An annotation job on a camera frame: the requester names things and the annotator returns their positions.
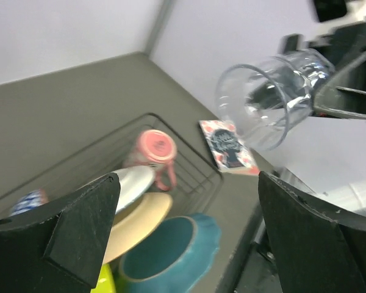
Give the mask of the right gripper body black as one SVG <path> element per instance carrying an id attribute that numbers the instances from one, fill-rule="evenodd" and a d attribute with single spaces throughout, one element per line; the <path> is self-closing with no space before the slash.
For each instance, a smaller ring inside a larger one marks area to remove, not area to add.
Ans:
<path id="1" fill-rule="evenodd" d="M 352 62 L 366 60 L 366 21 L 332 28 L 328 33 L 304 41 L 301 34 L 286 35 L 281 39 L 280 53 L 315 49 L 341 70 Z"/>

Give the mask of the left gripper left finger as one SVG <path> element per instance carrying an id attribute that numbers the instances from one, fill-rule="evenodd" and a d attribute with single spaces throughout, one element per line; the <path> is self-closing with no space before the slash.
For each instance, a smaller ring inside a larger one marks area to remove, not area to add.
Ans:
<path id="1" fill-rule="evenodd" d="M 108 173 L 30 211 L 0 220 L 0 292 L 90 292 L 120 195 Z"/>

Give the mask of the watermelon pattern plate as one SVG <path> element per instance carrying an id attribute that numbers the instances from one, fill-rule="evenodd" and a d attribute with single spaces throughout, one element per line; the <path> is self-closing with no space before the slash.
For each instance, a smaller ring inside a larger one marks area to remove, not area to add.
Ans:
<path id="1" fill-rule="evenodd" d="M 115 213 L 126 209 L 143 193 L 155 180 L 155 172 L 151 167 L 138 165 L 113 171 L 119 177 L 121 189 Z"/>

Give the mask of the peach bird plate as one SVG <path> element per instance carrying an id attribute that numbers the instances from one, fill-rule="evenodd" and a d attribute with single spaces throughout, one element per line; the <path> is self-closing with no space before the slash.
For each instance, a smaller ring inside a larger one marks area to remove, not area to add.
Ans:
<path id="1" fill-rule="evenodd" d="M 119 212 L 114 218 L 102 263 L 117 259 L 152 233 L 168 215 L 172 204 L 171 195 L 149 192 Z"/>

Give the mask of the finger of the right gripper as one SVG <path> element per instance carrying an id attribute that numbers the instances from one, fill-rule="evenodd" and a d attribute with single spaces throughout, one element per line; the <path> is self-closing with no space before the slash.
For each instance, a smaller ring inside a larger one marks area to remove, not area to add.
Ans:
<path id="1" fill-rule="evenodd" d="M 356 42 L 320 87 L 314 111 L 337 118 L 366 120 L 366 41 Z"/>

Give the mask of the clear drinking glass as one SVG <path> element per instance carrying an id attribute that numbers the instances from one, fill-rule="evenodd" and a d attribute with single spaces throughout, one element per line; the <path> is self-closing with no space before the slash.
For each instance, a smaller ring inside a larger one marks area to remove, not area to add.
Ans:
<path id="1" fill-rule="evenodd" d="M 317 90 L 335 66 L 315 49 L 270 56 L 225 70 L 216 86 L 218 116 L 256 151 L 277 148 L 313 112 Z"/>

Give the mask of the orange blue patterned bowl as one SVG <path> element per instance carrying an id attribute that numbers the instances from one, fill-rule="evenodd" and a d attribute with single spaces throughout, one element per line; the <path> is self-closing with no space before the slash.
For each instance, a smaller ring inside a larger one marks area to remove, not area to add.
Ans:
<path id="1" fill-rule="evenodd" d="M 36 189 L 21 197 L 11 208 L 9 216 L 18 215 L 37 208 L 48 202 L 48 196 L 43 189 Z"/>

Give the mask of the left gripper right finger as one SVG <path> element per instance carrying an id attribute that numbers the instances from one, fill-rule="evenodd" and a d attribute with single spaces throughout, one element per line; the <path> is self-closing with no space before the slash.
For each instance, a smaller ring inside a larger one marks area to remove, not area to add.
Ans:
<path id="1" fill-rule="evenodd" d="M 258 194 L 283 292 L 366 292 L 366 217 L 267 172 Z"/>

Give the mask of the teal scalloped plate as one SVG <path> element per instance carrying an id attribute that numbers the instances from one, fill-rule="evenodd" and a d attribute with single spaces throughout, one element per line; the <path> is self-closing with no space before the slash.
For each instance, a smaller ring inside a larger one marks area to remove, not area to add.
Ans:
<path id="1" fill-rule="evenodd" d="M 220 238 L 216 220 L 202 213 L 164 220 L 121 257 L 117 292 L 190 292 L 212 267 Z"/>

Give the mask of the pink mug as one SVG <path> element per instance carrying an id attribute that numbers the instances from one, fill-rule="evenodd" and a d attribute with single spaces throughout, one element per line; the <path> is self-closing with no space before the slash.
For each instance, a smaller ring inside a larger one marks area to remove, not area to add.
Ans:
<path id="1" fill-rule="evenodd" d="M 174 163 L 178 148 L 165 132 L 149 129 L 140 133 L 123 167 L 145 165 L 155 172 L 154 183 L 162 191 L 170 191 L 177 185 Z"/>

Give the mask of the lime green bowl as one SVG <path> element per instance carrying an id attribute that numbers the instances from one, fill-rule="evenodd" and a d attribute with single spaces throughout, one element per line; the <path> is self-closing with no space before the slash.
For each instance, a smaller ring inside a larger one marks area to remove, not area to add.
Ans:
<path id="1" fill-rule="evenodd" d="M 98 282 L 91 293 L 116 293 L 115 282 L 112 271 L 108 264 L 103 264 L 99 274 Z"/>

